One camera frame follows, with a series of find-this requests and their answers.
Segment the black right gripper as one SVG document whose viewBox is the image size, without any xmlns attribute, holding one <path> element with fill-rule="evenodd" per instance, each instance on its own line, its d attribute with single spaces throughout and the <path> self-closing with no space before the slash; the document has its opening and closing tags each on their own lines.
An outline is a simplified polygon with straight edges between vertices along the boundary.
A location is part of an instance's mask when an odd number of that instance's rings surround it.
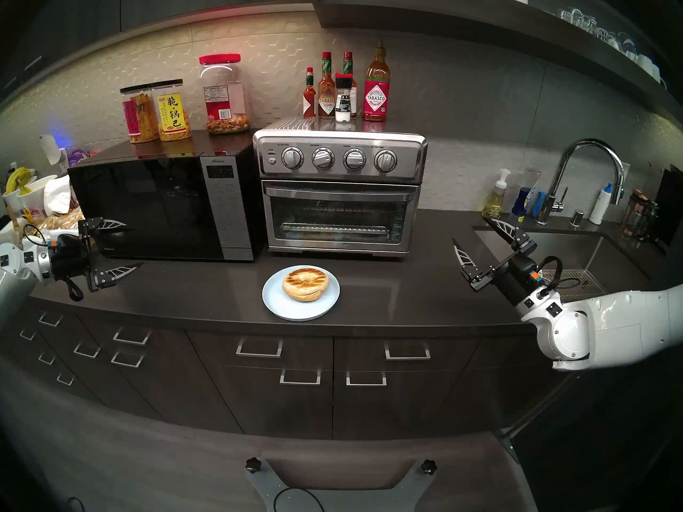
<svg viewBox="0 0 683 512">
<path fill-rule="evenodd" d="M 479 292 L 492 285 L 511 306 L 518 306 L 541 286 L 537 265 L 526 254 L 532 253 L 537 244 L 520 227 L 500 218 L 482 218 L 515 252 L 496 265 L 480 270 L 456 238 L 453 238 L 452 244 L 461 274 L 473 291 Z"/>
</svg>

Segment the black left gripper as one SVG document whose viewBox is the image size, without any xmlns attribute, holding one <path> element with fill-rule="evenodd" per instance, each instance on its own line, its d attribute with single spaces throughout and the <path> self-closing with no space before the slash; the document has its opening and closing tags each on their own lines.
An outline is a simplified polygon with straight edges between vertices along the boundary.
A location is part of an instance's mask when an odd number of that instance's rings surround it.
<svg viewBox="0 0 683 512">
<path fill-rule="evenodd" d="M 90 236 L 123 234 L 127 224 L 109 218 L 86 218 L 79 221 L 77 234 L 62 233 L 48 247 L 50 268 L 55 281 L 65 282 L 67 291 L 81 293 L 74 277 L 84 276 L 91 293 L 113 287 L 144 263 L 130 263 L 110 269 L 94 269 Z"/>
</svg>

